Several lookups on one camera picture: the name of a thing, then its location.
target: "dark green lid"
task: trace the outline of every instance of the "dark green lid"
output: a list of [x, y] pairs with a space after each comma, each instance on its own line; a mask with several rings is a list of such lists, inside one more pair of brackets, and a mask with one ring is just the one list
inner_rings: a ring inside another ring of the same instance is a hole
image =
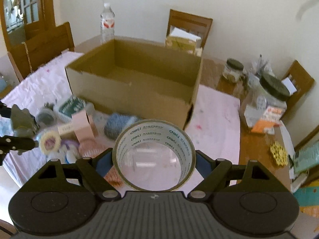
[[234, 70], [242, 71], [244, 69], [244, 65], [233, 58], [227, 59], [227, 65], [229, 65], [229, 67], [231, 67]]
[[286, 86], [279, 79], [268, 73], [263, 73], [259, 83], [270, 95], [282, 102], [286, 102], [290, 97]]

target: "bottle label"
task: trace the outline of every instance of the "bottle label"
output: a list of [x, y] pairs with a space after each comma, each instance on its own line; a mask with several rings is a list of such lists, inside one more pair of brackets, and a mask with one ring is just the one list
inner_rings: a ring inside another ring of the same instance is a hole
[[104, 28], [114, 28], [114, 19], [103, 20]]

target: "glass jar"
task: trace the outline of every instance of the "glass jar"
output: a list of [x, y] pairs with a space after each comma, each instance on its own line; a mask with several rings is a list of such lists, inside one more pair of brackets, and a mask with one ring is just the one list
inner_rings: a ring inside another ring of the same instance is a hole
[[272, 128], [287, 110], [286, 101], [289, 96], [288, 89], [280, 80], [263, 73], [259, 84], [251, 89], [242, 102], [239, 110], [240, 119], [249, 128], [253, 128], [260, 119]]
[[244, 66], [239, 61], [229, 58], [224, 67], [223, 76], [232, 83], [238, 82], [242, 76]]

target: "green lid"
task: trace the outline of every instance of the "green lid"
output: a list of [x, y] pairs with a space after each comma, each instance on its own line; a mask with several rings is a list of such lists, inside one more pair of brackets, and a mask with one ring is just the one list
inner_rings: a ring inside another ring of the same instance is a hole
[[290, 97], [286, 86], [279, 79], [268, 73], [263, 73], [259, 83], [270, 95], [282, 102], [286, 102]]
[[227, 65], [229, 65], [229, 67], [231, 67], [234, 70], [242, 71], [244, 69], [244, 65], [233, 58], [227, 59]]

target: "black robotic claw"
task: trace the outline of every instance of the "black robotic claw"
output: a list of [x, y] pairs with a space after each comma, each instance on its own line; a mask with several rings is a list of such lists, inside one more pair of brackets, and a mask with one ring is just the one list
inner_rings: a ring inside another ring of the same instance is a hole
[[[103, 177], [112, 149], [95, 159], [50, 161], [12, 198], [15, 238], [295, 238], [299, 206], [259, 162], [232, 165], [196, 151], [204, 177], [183, 192], [119, 192]], [[81, 186], [67, 182], [78, 179]], [[239, 184], [229, 186], [232, 180]]]

